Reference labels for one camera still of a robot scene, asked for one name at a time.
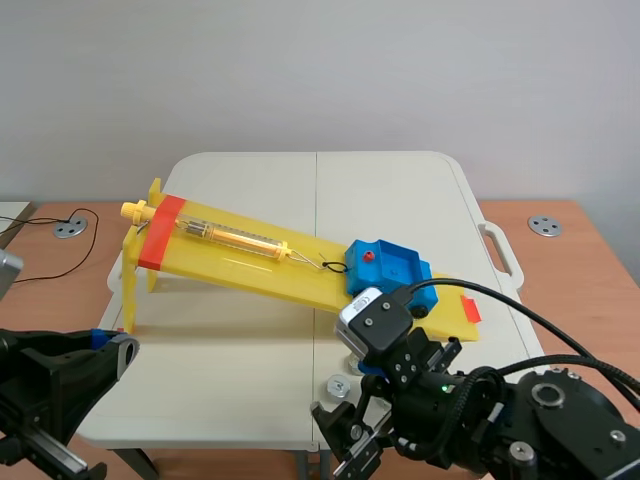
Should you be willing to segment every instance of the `wooden desk surface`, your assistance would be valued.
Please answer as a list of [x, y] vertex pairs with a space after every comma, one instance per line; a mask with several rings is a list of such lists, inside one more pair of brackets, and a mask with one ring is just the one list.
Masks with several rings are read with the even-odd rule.
[[[118, 256], [128, 228], [119, 216], [120, 204], [60, 203], [41, 207], [35, 217], [65, 218], [82, 206], [100, 215], [96, 246], [85, 264], [73, 274], [56, 279], [14, 286], [0, 302], [2, 327], [14, 330], [80, 330], [97, 326], [109, 301], [106, 277]], [[503, 228], [525, 272], [522, 300], [574, 336], [598, 358], [640, 377], [636, 353], [640, 342], [640, 289], [582, 209], [573, 202], [482, 202], [487, 220]], [[565, 232], [556, 238], [536, 235], [527, 226], [532, 215], [557, 218]], [[87, 214], [90, 229], [95, 225]], [[58, 240], [52, 226], [26, 226], [7, 248], [25, 260], [21, 278], [65, 271], [82, 259], [91, 243], [91, 233]], [[536, 328], [546, 353], [568, 349], [546, 331]], [[597, 373], [572, 368], [603, 391], [634, 425], [638, 416]], [[95, 449], [74, 439], [71, 448], [90, 465], [104, 461], [108, 478], [138, 480], [113, 453]], [[275, 451], [153, 450], [163, 479], [295, 479], [293, 458]], [[421, 463], [385, 453], [376, 479], [469, 478], [460, 471], [442, 472]], [[45, 479], [30, 464], [0, 467], [0, 480]]]

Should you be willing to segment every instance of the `red tape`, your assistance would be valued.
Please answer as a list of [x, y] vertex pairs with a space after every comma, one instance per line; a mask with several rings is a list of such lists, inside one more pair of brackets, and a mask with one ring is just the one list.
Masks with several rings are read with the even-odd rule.
[[142, 246], [138, 265], [151, 270], [160, 270], [176, 217], [182, 210], [184, 202], [184, 198], [167, 195], [160, 203], [149, 225], [149, 233]]
[[480, 323], [482, 317], [480, 317], [480, 312], [478, 311], [475, 300], [473, 298], [467, 298], [464, 295], [460, 295], [460, 300], [462, 300], [462, 307], [464, 308], [464, 313], [467, 315], [467, 321], [470, 323]]

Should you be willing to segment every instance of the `blue plastic container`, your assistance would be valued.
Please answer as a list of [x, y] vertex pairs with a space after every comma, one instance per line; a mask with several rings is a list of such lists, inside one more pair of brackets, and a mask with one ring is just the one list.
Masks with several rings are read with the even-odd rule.
[[[356, 240], [345, 253], [347, 293], [356, 296], [368, 287], [391, 293], [402, 285], [431, 278], [428, 262], [420, 260], [415, 250], [378, 240], [374, 243]], [[435, 287], [418, 290], [408, 305], [416, 318], [422, 318], [438, 303]]]

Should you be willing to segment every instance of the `yellow support leg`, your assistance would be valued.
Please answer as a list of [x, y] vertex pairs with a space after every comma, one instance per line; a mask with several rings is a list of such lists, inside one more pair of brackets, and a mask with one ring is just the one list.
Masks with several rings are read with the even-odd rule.
[[124, 331], [133, 333], [136, 323], [136, 264], [134, 247], [137, 228], [131, 227], [122, 242], [122, 317]]
[[156, 280], [158, 280], [158, 272], [147, 269], [147, 292], [153, 292], [153, 287], [156, 286]]
[[157, 207], [158, 205], [160, 205], [160, 203], [166, 196], [164, 193], [160, 191], [161, 188], [162, 188], [162, 180], [159, 178], [156, 178], [151, 184], [151, 187], [149, 187], [149, 196], [147, 197], [147, 204], [153, 207]]

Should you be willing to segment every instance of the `black cable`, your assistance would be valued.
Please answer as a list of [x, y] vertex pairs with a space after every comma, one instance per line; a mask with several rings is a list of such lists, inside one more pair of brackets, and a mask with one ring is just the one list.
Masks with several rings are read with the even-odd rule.
[[[342, 268], [337, 269], [333, 267], [333, 265], [339, 265]], [[347, 267], [347, 265], [342, 262], [322, 262], [322, 266], [325, 268], [328, 268], [329, 270], [335, 273], [347, 273], [347, 270], [349, 270], [349, 267]]]
[[[533, 310], [525, 307], [521, 303], [516, 302], [514, 299], [512, 299], [512, 298], [510, 298], [510, 297], [508, 297], [508, 296], [506, 296], [506, 295], [504, 295], [504, 294], [502, 294], [500, 292], [496, 292], [495, 290], [492, 290], [491, 288], [485, 287], [483, 285], [479, 285], [477, 283], [467, 282], [466, 280], [459, 280], [459, 279], [456, 279], [456, 278], [432, 278], [432, 279], [429, 279], [429, 280], [423, 280], [422, 282], [414, 283], [413, 285], [409, 285], [408, 287], [400, 287], [398, 290], [396, 290], [396, 291], [399, 291], [399, 294], [397, 294], [395, 298], [399, 299], [399, 301], [402, 301], [401, 296], [404, 293], [408, 293], [408, 296], [411, 297], [413, 295], [413, 293], [416, 292], [416, 290], [419, 290], [419, 289], [425, 288], [425, 287], [435, 286], [435, 285], [450, 285], [450, 286], [454, 286], [454, 287], [468, 288], [469, 290], [475, 290], [476, 292], [480, 292], [480, 293], [482, 293], [484, 295], [487, 295], [487, 296], [492, 297], [492, 298], [494, 298], [496, 300], [499, 300], [500, 302], [507, 304], [508, 306], [513, 308], [514, 310], [517, 310], [518, 312], [522, 313], [523, 315], [526, 315], [527, 317], [529, 317], [531, 320], [536, 322], [538, 325], [540, 325], [541, 327], [545, 328], [546, 330], [551, 332], [553, 335], [558, 337], [560, 340], [562, 340], [564, 343], [566, 343], [568, 346], [573, 348], [576, 352], [578, 352], [583, 357], [595, 359], [595, 357], [593, 355], [591, 355], [591, 353], [589, 353], [589, 351], [586, 348], [584, 348], [582, 345], [580, 345], [578, 342], [576, 342], [573, 338], [571, 338], [569, 335], [567, 335], [562, 330], [560, 330], [558, 327], [556, 327], [549, 320], [545, 319], [541, 315], [538, 315], [536, 312], [534, 312]], [[622, 384], [621, 382], [619, 382], [615, 378], [610, 378], [608, 374], [605, 375], [605, 377], [607, 378], [609, 383], [611, 383], [611, 385], [613, 385], [616, 388], [616, 390], [618, 390], [620, 392], [620, 394], [629, 403], [631, 403], [638, 412], [640, 412], [640, 400], [638, 400], [627, 389], [627, 387], [624, 384]]]
[[29, 220], [20, 220], [18, 218], [5, 217], [4, 215], [0, 215], [0, 220], [11, 220], [12, 222], [18, 222], [17, 225], [12, 225], [9, 228], [4, 229], [0, 233], [6, 233], [14, 228], [19, 228], [24, 225], [50, 225], [53, 223], [69, 223], [69, 220], [63, 220], [60, 218], [51, 218], [51, 217], [39, 217], [39, 218], [30, 218]]
[[628, 373], [623, 372], [617, 367], [605, 363], [595, 358], [580, 357], [578, 355], [543, 355], [541, 357], [528, 358], [521, 362], [516, 362], [512, 365], [507, 365], [498, 369], [501, 375], [507, 376], [515, 372], [527, 370], [533, 367], [540, 367], [542, 365], [581, 365], [583, 367], [589, 367], [598, 370], [603, 375], [609, 374], [615, 377], [621, 383], [624, 383], [630, 390], [640, 395], [640, 382], [633, 378]]
[[80, 260], [80, 263], [78, 263], [75, 267], [67, 270], [66, 272], [60, 273], [58, 275], [24, 278], [22, 280], [16, 280], [14, 283], [32, 282], [32, 281], [35, 281], [35, 280], [53, 280], [54, 278], [64, 277], [65, 275], [68, 275], [71, 272], [73, 272], [73, 271], [77, 270], [78, 268], [80, 268], [80, 266], [87, 260], [87, 258], [89, 258], [89, 255], [91, 255], [91, 252], [93, 251], [93, 247], [96, 244], [96, 238], [98, 237], [98, 224], [100, 223], [100, 217], [98, 216], [98, 214], [96, 212], [94, 212], [93, 210], [89, 209], [89, 208], [76, 208], [73, 211], [73, 213], [71, 213], [71, 215], [69, 215], [69, 218], [67, 220], [62, 220], [62, 222], [69, 223], [71, 218], [73, 217], [73, 215], [76, 212], [80, 212], [80, 211], [92, 213], [96, 217], [96, 226], [93, 229], [93, 239], [91, 240], [91, 246], [89, 247], [89, 250], [87, 251], [87, 254], [84, 256], [84, 258], [82, 260]]

